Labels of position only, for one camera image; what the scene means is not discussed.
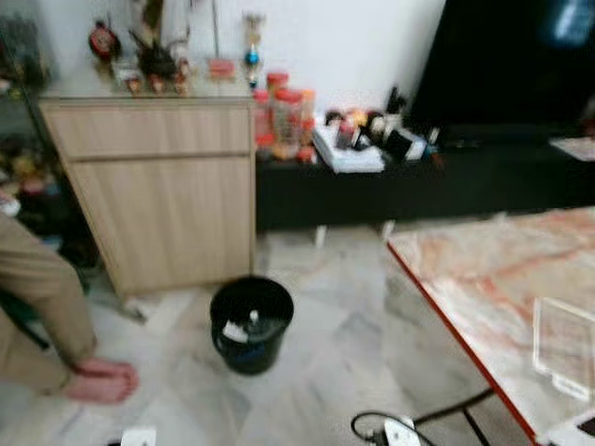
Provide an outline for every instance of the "television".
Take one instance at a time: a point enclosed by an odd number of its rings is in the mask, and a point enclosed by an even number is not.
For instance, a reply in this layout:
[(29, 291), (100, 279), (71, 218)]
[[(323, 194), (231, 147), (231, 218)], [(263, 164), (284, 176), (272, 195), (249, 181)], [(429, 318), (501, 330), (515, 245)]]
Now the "television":
[(407, 124), (570, 131), (595, 93), (594, 28), (593, 0), (446, 0)]

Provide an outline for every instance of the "black tv stand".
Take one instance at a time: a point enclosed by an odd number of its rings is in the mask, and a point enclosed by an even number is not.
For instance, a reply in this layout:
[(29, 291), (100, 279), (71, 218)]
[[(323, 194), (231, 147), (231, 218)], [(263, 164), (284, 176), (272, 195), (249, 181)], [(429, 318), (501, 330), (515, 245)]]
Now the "black tv stand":
[(259, 230), (349, 225), (595, 204), (595, 164), (546, 142), (449, 148), (430, 161), (378, 174), (335, 174), (325, 164), (257, 165)]

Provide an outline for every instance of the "khaki pants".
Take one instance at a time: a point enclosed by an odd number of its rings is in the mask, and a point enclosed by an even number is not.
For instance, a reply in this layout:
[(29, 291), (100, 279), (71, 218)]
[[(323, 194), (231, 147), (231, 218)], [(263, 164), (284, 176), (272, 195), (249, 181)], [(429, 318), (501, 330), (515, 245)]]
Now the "khaki pants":
[[(95, 336), (74, 269), (1, 213), (0, 289), (36, 310), (67, 363), (92, 355)], [(66, 365), (42, 353), (0, 309), (0, 379), (52, 393), (70, 376)]]

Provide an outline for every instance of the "bare foot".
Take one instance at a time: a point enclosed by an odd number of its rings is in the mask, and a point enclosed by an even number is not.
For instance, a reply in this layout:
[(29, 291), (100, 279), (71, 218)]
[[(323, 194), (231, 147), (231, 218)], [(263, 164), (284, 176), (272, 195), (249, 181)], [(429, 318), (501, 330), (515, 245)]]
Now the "bare foot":
[(102, 358), (89, 358), (76, 364), (75, 370), (80, 374), (90, 376), (125, 376), (133, 388), (139, 385), (137, 369), (127, 362), (108, 361)]
[(117, 404), (128, 398), (133, 391), (134, 388), (125, 376), (99, 377), (77, 374), (64, 389), (64, 394), (71, 400)]

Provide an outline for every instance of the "cabinet drawer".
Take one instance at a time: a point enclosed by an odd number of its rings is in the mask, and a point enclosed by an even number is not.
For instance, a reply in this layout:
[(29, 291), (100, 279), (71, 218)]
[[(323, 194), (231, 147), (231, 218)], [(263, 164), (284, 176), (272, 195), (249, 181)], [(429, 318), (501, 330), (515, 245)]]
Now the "cabinet drawer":
[(74, 160), (250, 150), (247, 106), (46, 105), (62, 155)]
[(246, 158), (75, 163), (70, 175), (125, 293), (250, 270)]

